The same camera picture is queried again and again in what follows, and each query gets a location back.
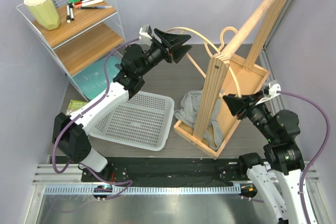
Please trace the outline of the grey tank top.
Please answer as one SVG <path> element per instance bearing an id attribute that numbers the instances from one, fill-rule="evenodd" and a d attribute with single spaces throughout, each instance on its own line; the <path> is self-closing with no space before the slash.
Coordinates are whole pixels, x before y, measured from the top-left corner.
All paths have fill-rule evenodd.
<path id="1" fill-rule="evenodd" d="M 187 126 L 194 128 L 202 97 L 202 90 L 189 91 L 181 100 L 181 108 L 174 112 L 177 120 L 181 120 Z M 205 139 L 206 144 L 216 151 L 223 142 L 224 134 L 219 126 L 217 116 L 221 108 L 221 101 L 218 99 L 208 124 Z"/>

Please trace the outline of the wooden clothes hanger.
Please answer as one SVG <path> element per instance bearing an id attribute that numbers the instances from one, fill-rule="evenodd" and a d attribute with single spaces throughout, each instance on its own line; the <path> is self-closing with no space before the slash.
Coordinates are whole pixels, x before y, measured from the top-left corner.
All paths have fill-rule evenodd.
<path id="1" fill-rule="evenodd" d="M 186 31 L 188 32 L 191 32 L 192 34 L 200 37 L 203 39 L 203 43 L 204 43 L 204 48 L 208 54 L 208 56 L 210 58 L 212 58 L 214 55 L 212 54 L 209 46 L 211 46 L 217 53 L 220 53 L 222 49 L 224 49 L 225 47 L 225 41 L 224 41 L 224 35 L 227 31 L 233 31 L 235 34 L 237 34 L 238 30 L 235 28 L 235 27 L 232 27 L 232 26 L 228 26 L 228 27 L 225 27 L 222 29 L 221 33 L 220 33 L 220 46 L 219 47 L 216 47 L 208 38 L 206 38 L 204 35 L 202 35 L 201 33 L 199 33 L 198 31 L 195 31 L 191 28 L 187 28 L 187 27 L 173 27 L 173 28 L 170 28 L 168 29 L 167 31 L 175 31 L 175 30 L 180 30 L 180 34 L 184 34 Z M 241 89 L 240 89 L 240 85 L 238 83 L 238 80 L 237 80 L 237 77 L 233 71 L 233 69 L 231 67 L 228 67 L 228 70 L 231 74 L 231 77 L 233 78 L 233 81 L 234 81 L 234 84 L 235 84 L 235 87 L 236 87 L 236 91 L 237 91 L 237 94 L 236 96 L 238 96 L 239 98 L 242 97 L 242 93 L 241 93 Z"/>

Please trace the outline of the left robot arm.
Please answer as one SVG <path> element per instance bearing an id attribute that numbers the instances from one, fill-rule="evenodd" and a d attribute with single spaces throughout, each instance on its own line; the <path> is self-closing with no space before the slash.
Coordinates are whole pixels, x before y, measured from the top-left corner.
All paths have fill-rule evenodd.
<path id="1" fill-rule="evenodd" d="M 120 104 L 135 96 L 145 84 L 144 75 L 161 61 L 179 63 L 191 49 L 188 34 L 172 34 L 141 27 L 138 38 L 122 44 L 125 48 L 121 59 L 121 69 L 110 79 L 107 87 L 96 98 L 71 115 L 59 113 L 54 119 L 52 133 L 52 166 L 55 172 L 63 173 L 56 167 L 56 150 L 68 157 L 68 164 L 83 165 L 98 180 L 105 182 L 112 174 L 107 159 L 96 151 L 89 135 L 94 125 Z"/>

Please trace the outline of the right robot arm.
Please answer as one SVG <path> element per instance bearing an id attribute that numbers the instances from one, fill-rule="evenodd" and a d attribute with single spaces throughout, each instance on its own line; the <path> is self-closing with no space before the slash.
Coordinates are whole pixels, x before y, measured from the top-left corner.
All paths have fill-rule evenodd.
<path id="1" fill-rule="evenodd" d="M 306 166 L 295 142 L 300 134 L 299 118 L 289 110 L 271 115 L 265 105 L 279 94 L 259 91 L 223 97 L 232 116 L 238 120 L 248 118 L 268 141 L 263 147 L 266 159 L 263 161 L 257 153 L 241 155 L 237 173 L 253 182 L 271 214 L 271 223 L 317 223 L 307 196 L 303 175 Z"/>

